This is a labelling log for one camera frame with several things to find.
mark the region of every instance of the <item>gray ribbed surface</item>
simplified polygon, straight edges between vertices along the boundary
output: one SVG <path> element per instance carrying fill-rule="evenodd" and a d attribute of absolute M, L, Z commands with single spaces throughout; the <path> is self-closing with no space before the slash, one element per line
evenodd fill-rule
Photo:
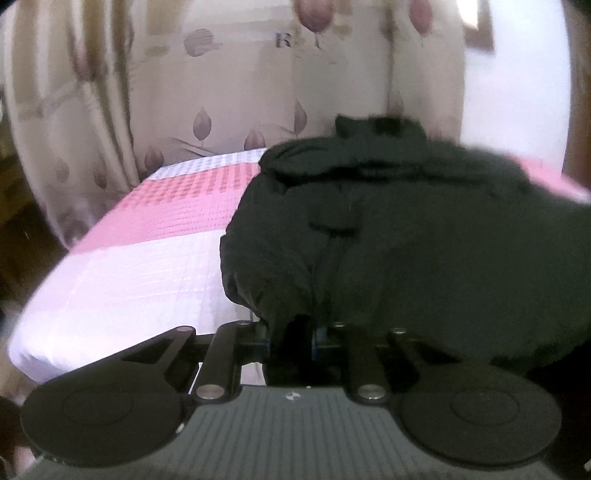
<path fill-rule="evenodd" d="M 423 453 L 381 408 L 340 388 L 244 387 L 222 406 L 200 407 L 169 445 L 142 460 L 77 469 L 41 460 L 24 480 L 558 480 L 543 464 L 481 473 Z"/>

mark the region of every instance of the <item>black mount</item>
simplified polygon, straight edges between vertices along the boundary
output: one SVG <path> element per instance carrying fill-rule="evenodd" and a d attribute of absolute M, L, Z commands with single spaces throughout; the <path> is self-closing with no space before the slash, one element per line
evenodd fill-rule
<path fill-rule="evenodd" d="M 535 383 L 404 329 L 376 339 L 335 324 L 314 330 L 303 351 L 308 369 L 324 371 L 352 401 L 387 409 L 419 447 L 451 463 L 518 466 L 560 430 L 557 403 Z M 41 385 L 22 426 L 56 461 L 130 462 L 171 441 L 200 405 L 236 398 L 241 366 L 273 358 L 264 322 L 227 323 L 213 335 L 179 326 Z"/>

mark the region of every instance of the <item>pink stripe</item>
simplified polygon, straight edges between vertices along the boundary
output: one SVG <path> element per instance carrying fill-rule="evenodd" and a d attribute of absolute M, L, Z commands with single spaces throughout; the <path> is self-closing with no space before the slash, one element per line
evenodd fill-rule
<path fill-rule="evenodd" d="M 554 195 L 580 203 L 589 203 L 591 200 L 591 195 L 586 188 L 576 183 L 569 176 L 546 167 L 543 162 L 524 158 L 513 158 L 513 160 L 521 165 L 532 183 L 545 188 Z"/>
<path fill-rule="evenodd" d="M 225 229 L 257 173 L 257 164 L 242 163 L 146 180 L 95 225 L 72 253 Z"/>
<path fill-rule="evenodd" d="M 90 230 L 72 253 L 225 229 L 241 197 L 241 190 L 232 190 L 133 209 L 115 209 Z"/>

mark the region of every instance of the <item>logo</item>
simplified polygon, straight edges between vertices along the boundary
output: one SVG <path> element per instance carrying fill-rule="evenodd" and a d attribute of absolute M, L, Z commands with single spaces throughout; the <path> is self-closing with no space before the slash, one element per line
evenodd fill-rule
<path fill-rule="evenodd" d="M 285 397 L 289 401 L 298 401 L 301 395 L 298 392 L 291 391 Z"/>

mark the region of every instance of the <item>jacket sleeve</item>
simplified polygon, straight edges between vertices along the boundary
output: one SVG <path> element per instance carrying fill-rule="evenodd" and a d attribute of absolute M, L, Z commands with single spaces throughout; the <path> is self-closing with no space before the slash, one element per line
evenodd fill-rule
<path fill-rule="evenodd" d="M 310 237 L 305 207 L 264 174 L 255 177 L 220 241 L 226 296 L 269 324 L 276 345 L 296 317 L 311 314 Z"/>

